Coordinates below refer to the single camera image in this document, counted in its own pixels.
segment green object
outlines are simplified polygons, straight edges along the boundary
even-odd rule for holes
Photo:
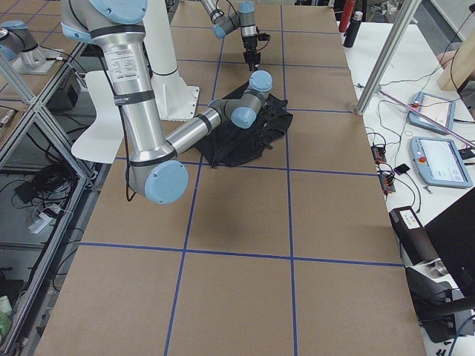
[[[8,332],[10,331],[10,327],[12,326],[12,322],[10,318],[0,311],[0,337],[1,339],[5,339]]]

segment white cup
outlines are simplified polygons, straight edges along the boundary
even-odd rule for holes
[[[10,301],[6,295],[0,297],[0,312],[5,313],[8,316],[10,316],[12,312],[12,306],[10,305]]]

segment red object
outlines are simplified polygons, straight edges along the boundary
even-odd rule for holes
[[[343,13],[341,14],[340,19],[340,26],[338,26],[338,30],[340,33],[347,32],[348,24],[351,20],[351,14],[353,13],[353,9],[355,8],[356,0],[347,0],[344,3]]]

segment light blue cap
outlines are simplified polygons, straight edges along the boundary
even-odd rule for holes
[[[5,57],[7,61],[13,61],[16,57],[16,53],[10,48],[0,45],[0,53]]]
[[[224,37],[226,37],[225,30],[223,30],[223,28],[218,24],[213,25],[213,31],[216,37],[218,37],[219,39],[223,39]]]
[[[177,160],[160,163],[145,182],[145,196],[157,204],[170,204],[185,193],[188,186],[188,171]]]
[[[250,128],[258,115],[251,108],[241,106],[231,114],[231,121],[239,128]]]
[[[251,75],[249,85],[257,91],[270,91],[272,89],[272,77],[265,70],[257,70]]]
[[[89,2],[102,15],[119,24],[141,22],[148,6],[148,0],[89,0]]]
[[[27,25],[20,20],[6,21],[3,24],[0,24],[0,27],[4,27],[7,30],[25,30],[28,28]]]
[[[79,42],[92,43],[92,38],[89,32],[77,30],[76,28],[72,28],[71,26],[67,26],[63,23],[61,23],[61,26],[63,34],[69,39]]]
[[[239,4],[240,13],[252,13],[254,12],[254,3],[251,1],[241,2]]]

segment black monitor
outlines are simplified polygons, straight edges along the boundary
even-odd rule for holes
[[[475,188],[430,221],[425,230],[462,293],[475,296]]]

